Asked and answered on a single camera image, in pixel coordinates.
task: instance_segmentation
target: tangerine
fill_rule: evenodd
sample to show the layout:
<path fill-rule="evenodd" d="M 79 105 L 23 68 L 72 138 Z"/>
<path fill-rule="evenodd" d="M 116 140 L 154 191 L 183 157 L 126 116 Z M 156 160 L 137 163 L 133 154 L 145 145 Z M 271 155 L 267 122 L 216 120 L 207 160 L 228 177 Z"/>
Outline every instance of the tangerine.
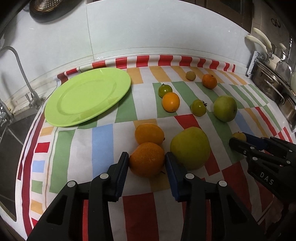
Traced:
<path fill-rule="evenodd" d="M 163 130 L 152 123 L 141 124 L 135 130 L 135 138 L 139 145 L 145 142 L 161 145 L 164 141 L 164 137 L 165 134 Z"/>
<path fill-rule="evenodd" d="M 163 96 L 162 105 L 167 112 L 176 112 L 180 106 L 180 98 L 176 93 L 166 93 Z"/>
<path fill-rule="evenodd" d="M 202 84 L 212 90 L 213 88 L 215 88 L 217 86 L 217 79 L 215 76 L 211 75 L 211 74 L 205 74 L 202 78 Z"/>
<path fill-rule="evenodd" d="M 135 175 L 152 177 L 158 174 L 165 164 L 164 150 L 155 143 L 142 143 L 131 154 L 128 164 Z"/>

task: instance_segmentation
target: dark sink basin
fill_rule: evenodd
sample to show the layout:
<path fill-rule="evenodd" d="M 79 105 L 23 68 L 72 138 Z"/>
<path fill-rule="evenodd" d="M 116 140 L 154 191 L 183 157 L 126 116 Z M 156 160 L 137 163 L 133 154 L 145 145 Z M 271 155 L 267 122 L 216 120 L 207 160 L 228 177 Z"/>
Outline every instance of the dark sink basin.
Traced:
<path fill-rule="evenodd" d="M 15 180 L 26 136 L 37 114 L 29 109 L 16 115 L 12 123 L 0 128 L 0 206 L 16 220 Z"/>

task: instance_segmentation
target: green tomato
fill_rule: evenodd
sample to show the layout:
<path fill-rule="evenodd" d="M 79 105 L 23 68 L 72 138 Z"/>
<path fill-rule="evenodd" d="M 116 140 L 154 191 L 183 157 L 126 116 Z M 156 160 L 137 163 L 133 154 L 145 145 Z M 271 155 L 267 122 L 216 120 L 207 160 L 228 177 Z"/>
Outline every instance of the green tomato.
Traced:
<path fill-rule="evenodd" d="M 163 98 L 163 96 L 168 92 L 173 92 L 172 87 L 169 85 L 162 84 L 158 89 L 158 95 L 160 98 Z"/>
<path fill-rule="evenodd" d="M 202 100 L 195 100 L 191 105 L 191 112 L 195 116 L 203 116 L 207 112 L 207 104 Z"/>

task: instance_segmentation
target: stainless steel pot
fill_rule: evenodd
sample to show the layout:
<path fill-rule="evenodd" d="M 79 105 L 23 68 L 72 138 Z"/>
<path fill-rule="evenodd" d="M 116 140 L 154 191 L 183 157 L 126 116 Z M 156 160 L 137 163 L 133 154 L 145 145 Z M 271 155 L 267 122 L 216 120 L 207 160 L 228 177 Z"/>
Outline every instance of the stainless steel pot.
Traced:
<path fill-rule="evenodd" d="M 279 109 L 283 113 L 284 117 L 291 125 L 291 130 L 294 132 L 296 128 L 296 104 L 288 94 L 284 94 L 285 102 L 279 103 Z"/>
<path fill-rule="evenodd" d="M 255 85 L 271 100 L 277 104 L 285 102 L 282 95 L 284 86 L 279 78 L 260 61 L 255 60 L 255 65 L 252 70 L 252 80 Z"/>
<path fill-rule="evenodd" d="M 285 52 L 280 49 L 279 47 L 275 46 L 274 44 L 271 44 L 272 46 L 272 52 L 275 56 L 278 56 L 281 60 L 285 60 L 286 54 Z"/>

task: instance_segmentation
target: plate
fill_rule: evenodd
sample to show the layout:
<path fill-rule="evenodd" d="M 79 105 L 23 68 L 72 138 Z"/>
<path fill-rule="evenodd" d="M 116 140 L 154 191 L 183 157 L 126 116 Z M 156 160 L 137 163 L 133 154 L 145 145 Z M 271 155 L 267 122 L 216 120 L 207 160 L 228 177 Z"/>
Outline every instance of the plate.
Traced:
<path fill-rule="evenodd" d="M 89 70 L 71 78 L 51 95 L 45 118 L 58 127 L 85 122 L 115 105 L 130 86 L 130 76 L 121 69 Z"/>

